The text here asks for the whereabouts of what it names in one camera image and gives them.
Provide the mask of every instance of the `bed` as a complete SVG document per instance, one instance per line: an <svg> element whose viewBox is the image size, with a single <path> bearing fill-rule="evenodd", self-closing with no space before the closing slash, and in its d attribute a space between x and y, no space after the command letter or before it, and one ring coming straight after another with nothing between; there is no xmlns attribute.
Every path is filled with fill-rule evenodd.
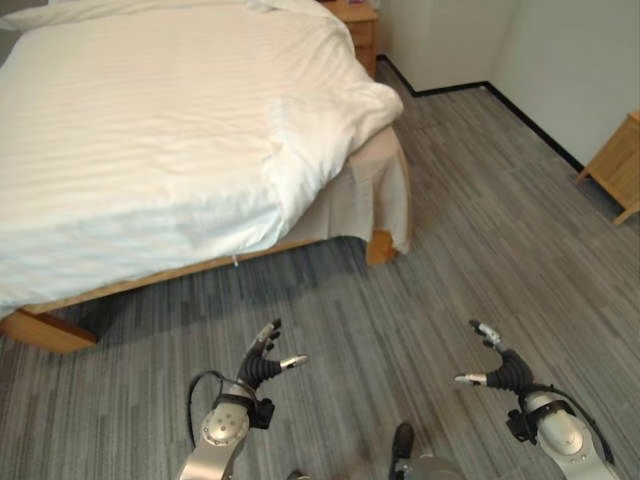
<svg viewBox="0 0 640 480"><path fill-rule="evenodd" d="M340 235L409 247L401 103L311 0L82 0L0 19L0 331L56 352L57 308Z"/></svg>

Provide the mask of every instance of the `bed leg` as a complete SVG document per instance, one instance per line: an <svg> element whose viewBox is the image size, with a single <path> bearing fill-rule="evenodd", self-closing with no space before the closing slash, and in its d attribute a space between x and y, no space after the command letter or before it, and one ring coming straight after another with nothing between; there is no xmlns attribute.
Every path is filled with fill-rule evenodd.
<svg viewBox="0 0 640 480"><path fill-rule="evenodd" d="M76 327L48 313L31 313L19 309L0 323L0 333L55 353L69 353L95 345L93 333Z"/></svg>
<svg viewBox="0 0 640 480"><path fill-rule="evenodd" d="M395 256L391 233L387 230L375 230L367 245L367 265L381 265L390 262Z"/></svg>

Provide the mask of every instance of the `nightstand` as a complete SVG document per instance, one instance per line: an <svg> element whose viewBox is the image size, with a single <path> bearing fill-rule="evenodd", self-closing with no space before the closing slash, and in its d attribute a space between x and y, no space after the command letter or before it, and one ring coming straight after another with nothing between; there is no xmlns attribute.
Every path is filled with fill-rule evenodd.
<svg viewBox="0 0 640 480"><path fill-rule="evenodd" d="M368 3L347 0L323 2L331 13L344 22L356 47L356 57L371 78L376 76L376 31L378 14Z"/></svg>
<svg viewBox="0 0 640 480"><path fill-rule="evenodd" d="M613 221L620 225L640 212L640 110L630 113L616 133L584 167L576 183L588 175L624 207Z"/></svg>

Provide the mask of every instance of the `white wall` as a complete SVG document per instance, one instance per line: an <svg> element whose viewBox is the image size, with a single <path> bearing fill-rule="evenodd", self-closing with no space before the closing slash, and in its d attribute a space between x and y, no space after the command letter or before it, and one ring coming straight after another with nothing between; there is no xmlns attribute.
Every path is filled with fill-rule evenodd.
<svg viewBox="0 0 640 480"><path fill-rule="evenodd" d="M640 0L523 0L490 80L589 163L640 107Z"/></svg>
<svg viewBox="0 0 640 480"><path fill-rule="evenodd" d="M382 0L379 50L415 90L489 78L518 0Z"/></svg>

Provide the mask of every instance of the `black baseboard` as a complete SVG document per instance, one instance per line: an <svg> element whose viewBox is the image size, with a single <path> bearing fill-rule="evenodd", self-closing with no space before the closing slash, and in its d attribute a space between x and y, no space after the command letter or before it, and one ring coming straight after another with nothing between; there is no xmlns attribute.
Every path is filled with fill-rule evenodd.
<svg viewBox="0 0 640 480"><path fill-rule="evenodd" d="M498 90L491 82L482 81L482 82L472 82L472 83L462 83L460 85L452 85L450 87L442 87L442 88L432 88L430 90L415 90L409 80L405 78L404 75L398 70L398 68L393 64L393 62L386 55L378 55L376 57L377 60L381 60L385 62L391 69L395 72L395 74L400 78L404 86L407 87L409 93L411 93L412 97L426 97L429 95L437 95L440 93L447 92L456 92L459 90L466 90L469 88L486 88L495 98L497 98L505 107L507 107L516 117L518 117L527 127L534 131L538 137L542 139L551 149L560 155L573 169L577 172L582 171L584 168L583 165L573 156L571 155L562 145L560 145L551 135L545 132L540 125L534 122L531 117L529 117L526 113L520 110L515 103L509 100L500 90Z"/></svg>
<svg viewBox="0 0 640 480"><path fill-rule="evenodd" d="M402 80L404 86L407 87L409 93L412 97L428 97L429 95L437 95L439 93L448 93L448 92L456 92L458 90L467 90L468 88L478 88L484 86L485 82L471 82L471 83L461 83L459 85L451 85L449 87L440 87L440 88L432 88L430 90L415 90L413 85L409 83L409 80L405 78L404 75L398 70L398 68L393 64L393 62L384 54L376 55L376 60L381 60L386 62L387 65L391 67L391 69L395 72L395 74Z"/></svg>
<svg viewBox="0 0 640 480"><path fill-rule="evenodd" d="M576 172L581 172L584 166L571 155L562 145L560 145L551 135L545 132L540 125L534 122L531 117L520 110L515 103L509 100L500 90L498 90L491 82L484 82L484 87L489 90L500 102L518 117L522 122L534 131L538 137L542 139L551 149L566 160Z"/></svg>

